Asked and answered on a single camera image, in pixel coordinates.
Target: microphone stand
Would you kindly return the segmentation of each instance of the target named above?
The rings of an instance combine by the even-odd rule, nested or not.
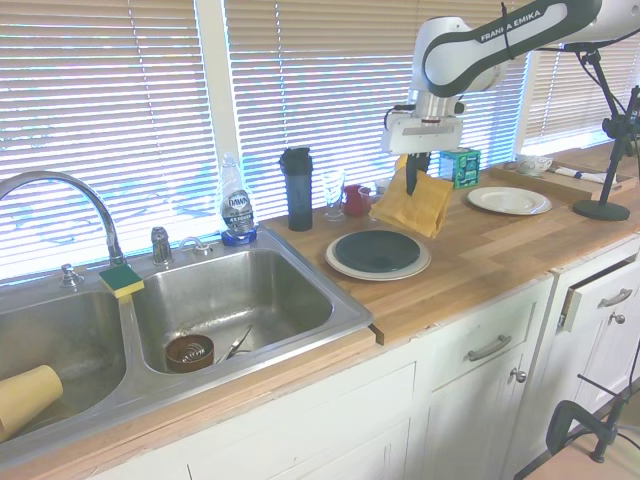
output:
[[[573,211],[578,215],[594,220],[613,222],[627,220],[630,215],[629,210],[621,205],[609,202],[609,194],[611,193],[611,187],[615,180],[618,163],[622,160],[625,152],[628,151],[629,138],[631,135],[635,136],[638,130],[636,122],[638,119],[637,109],[640,87],[636,85],[631,90],[629,106],[626,112],[620,113],[618,112],[613,93],[611,93],[609,84],[604,76],[602,65],[600,65],[602,57],[597,47],[593,44],[580,43],[565,45],[563,50],[574,52],[578,55],[580,52],[586,52],[585,55],[580,58],[580,61],[583,66],[586,64],[593,66],[604,97],[611,110],[611,118],[606,118],[602,122],[602,129],[609,138],[615,140],[609,159],[607,176],[602,187],[602,193],[600,194],[600,200],[579,200],[573,204]]]

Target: plate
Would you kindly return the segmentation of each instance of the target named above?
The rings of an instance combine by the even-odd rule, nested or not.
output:
[[[511,215],[538,215],[551,210],[551,201],[544,195],[512,187],[477,188],[467,199],[477,207]]]
[[[338,272],[347,275],[349,277],[357,278],[358,280],[369,280],[372,282],[388,282],[392,280],[402,280],[403,278],[412,277],[413,275],[417,275],[422,272],[425,268],[429,266],[431,263],[431,254],[427,247],[419,242],[415,238],[411,238],[420,248],[420,255],[418,259],[409,265],[408,267],[401,268],[400,270],[396,270],[394,272],[383,272],[383,273],[371,273],[371,272],[361,272],[359,270],[349,268],[348,266],[341,263],[335,254],[335,247],[337,243],[342,240],[344,237],[348,235],[344,235],[336,240],[334,240],[329,247],[327,247],[327,251],[325,252],[325,259],[327,263],[337,270]]]
[[[420,257],[411,238],[389,230],[356,232],[342,237],[333,253],[343,265],[367,273],[395,272]]]

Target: green box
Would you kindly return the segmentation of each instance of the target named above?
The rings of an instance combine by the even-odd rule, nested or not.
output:
[[[480,175],[480,151],[470,148],[440,152],[439,176],[453,182],[453,188],[474,187]]]

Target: brown bowl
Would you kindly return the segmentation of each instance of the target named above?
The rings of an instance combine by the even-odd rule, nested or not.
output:
[[[188,359],[189,352],[200,352]],[[178,337],[166,346],[167,368],[176,373],[195,372],[213,363],[213,340],[204,335]]]

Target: window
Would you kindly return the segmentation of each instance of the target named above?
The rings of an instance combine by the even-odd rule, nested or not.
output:
[[[93,187],[125,252],[211,233],[217,181],[193,0],[0,0],[0,179]],[[39,182],[0,201],[0,278],[107,256],[91,204]]]
[[[602,69],[626,108],[640,80],[637,37],[600,50]],[[546,154],[609,141],[602,121],[611,116],[602,90],[582,70],[575,54],[539,52],[524,153]]]
[[[245,177],[265,218],[286,213],[276,163],[286,147],[310,146],[316,175],[337,166],[349,183],[392,174],[382,122],[406,103],[420,26],[459,15],[475,27],[501,10],[493,0],[226,0],[225,13]],[[462,145],[480,149],[483,166],[513,155],[524,76],[521,57],[495,90],[465,96]],[[430,173],[437,167],[436,157]],[[320,206],[317,177],[313,185]]]

